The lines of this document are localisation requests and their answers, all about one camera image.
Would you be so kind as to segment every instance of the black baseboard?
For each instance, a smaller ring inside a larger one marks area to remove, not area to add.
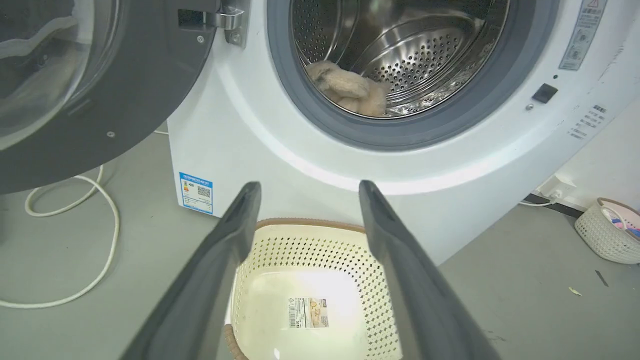
[[[533,195],[532,193],[530,193],[529,195],[527,195],[526,198],[524,198],[524,201],[526,202],[530,202],[532,204],[544,204],[546,202],[549,202],[548,199],[545,199],[544,197],[540,197],[537,195]],[[559,213],[563,213],[565,215],[568,215],[572,218],[579,218],[580,215],[582,215],[584,213],[584,211],[580,211],[574,208],[570,208],[566,205],[562,205],[562,204],[551,204],[551,205],[547,205],[545,206],[545,208],[547,209],[551,209],[551,210],[555,210]]]

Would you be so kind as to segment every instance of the small woven basket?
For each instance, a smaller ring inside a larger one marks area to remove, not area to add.
[[[364,229],[319,220],[258,223],[236,272],[225,339],[235,360],[402,358]]]
[[[620,219],[623,228],[616,227],[611,217]],[[574,226],[584,242],[601,258],[621,264],[640,263],[640,238],[628,230],[640,226],[640,213],[636,210],[600,197]]]

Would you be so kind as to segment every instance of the fluffy fabric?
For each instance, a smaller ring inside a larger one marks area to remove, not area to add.
[[[382,117],[387,105],[388,86],[342,70],[330,61],[319,61],[305,70],[311,82],[329,100],[365,116]]]

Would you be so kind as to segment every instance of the power outlet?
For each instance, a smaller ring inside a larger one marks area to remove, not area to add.
[[[563,199],[567,197],[572,191],[575,190],[574,183],[569,179],[563,179],[558,175],[553,175],[549,180],[542,184],[538,190],[542,196],[555,200]]]

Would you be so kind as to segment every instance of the barcode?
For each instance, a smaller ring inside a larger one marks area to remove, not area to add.
[[[198,186],[198,195],[210,197],[211,196],[211,189],[205,188],[203,186]]]
[[[297,327],[296,326],[296,307],[289,306],[289,327]]]

